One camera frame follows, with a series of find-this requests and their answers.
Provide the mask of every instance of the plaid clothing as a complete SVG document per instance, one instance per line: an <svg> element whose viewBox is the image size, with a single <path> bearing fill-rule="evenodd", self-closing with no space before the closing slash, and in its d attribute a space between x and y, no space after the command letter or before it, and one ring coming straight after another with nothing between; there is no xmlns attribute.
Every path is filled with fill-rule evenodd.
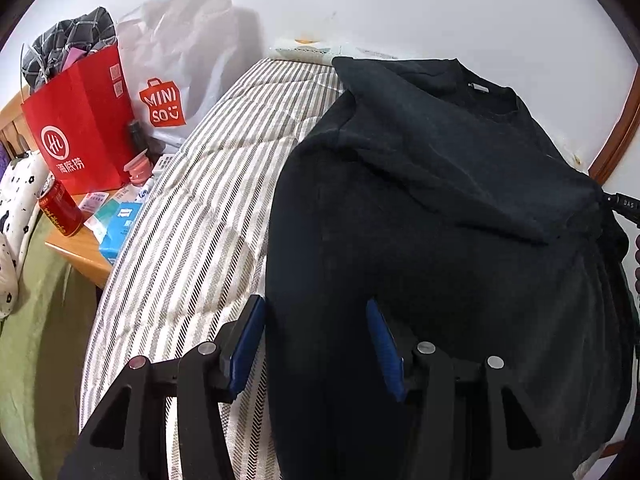
<svg viewBox="0 0 640 480"><path fill-rule="evenodd" d="M71 47L92 53L116 43L116 32L109 13L98 7L74 20L56 23L36 38L22 58L22 75L33 94L59 74Z"/></svg>

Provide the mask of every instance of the striped mattress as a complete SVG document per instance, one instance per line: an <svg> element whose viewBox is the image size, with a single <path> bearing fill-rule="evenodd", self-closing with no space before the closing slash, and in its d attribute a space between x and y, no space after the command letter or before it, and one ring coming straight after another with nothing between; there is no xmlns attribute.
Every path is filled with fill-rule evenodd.
<svg viewBox="0 0 640 480"><path fill-rule="evenodd" d="M107 282L82 375L80 428L127 361L179 357L264 293L271 200L287 155L342 91L334 69L259 61L204 117L158 180ZM236 478L277 479L264 342L245 391L220 405ZM170 477L181 478L167 404Z"/></svg>

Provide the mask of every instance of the can top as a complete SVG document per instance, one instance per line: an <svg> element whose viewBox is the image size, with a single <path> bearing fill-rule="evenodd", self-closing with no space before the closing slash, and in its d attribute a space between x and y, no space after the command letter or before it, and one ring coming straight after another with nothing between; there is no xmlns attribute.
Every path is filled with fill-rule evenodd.
<svg viewBox="0 0 640 480"><path fill-rule="evenodd" d="M38 193L38 199L41 199L43 196L45 196L51 190L55 183L56 177L53 175L53 173L49 173L49 176L44 182L44 186L42 186L42 189Z"/></svg>

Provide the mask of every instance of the blue gripper pad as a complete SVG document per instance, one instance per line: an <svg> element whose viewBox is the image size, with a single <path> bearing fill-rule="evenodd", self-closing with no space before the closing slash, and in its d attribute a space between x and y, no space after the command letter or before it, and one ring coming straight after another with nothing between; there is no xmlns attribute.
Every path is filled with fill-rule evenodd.
<svg viewBox="0 0 640 480"><path fill-rule="evenodd" d="M249 372L254 364L255 353L258 350L264 329L265 313L264 298L259 298L231 356L229 391L235 396L244 390L246 380L249 378Z"/></svg>
<svg viewBox="0 0 640 480"><path fill-rule="evenodd" d="M386 389L394 396L397 402L403 402L406 397L404 362L398 354L394 338L386 325L385 318L382 316L376 300L367 301L366 316L371 341L376 349L376 356L385 380Z"/></svg>

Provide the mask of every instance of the white circle logo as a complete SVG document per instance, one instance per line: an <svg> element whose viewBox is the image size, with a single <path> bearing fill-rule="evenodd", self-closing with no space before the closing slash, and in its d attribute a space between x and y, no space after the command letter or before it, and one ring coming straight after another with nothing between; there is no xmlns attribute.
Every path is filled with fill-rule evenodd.
<svg viewBox="0 0 640 480"><path fill-rule="evenodd" d="M57 160L65 160L69 156L69 143L65 134L55 126L45 126L40 133L42 144L47 153Z"/></svg>

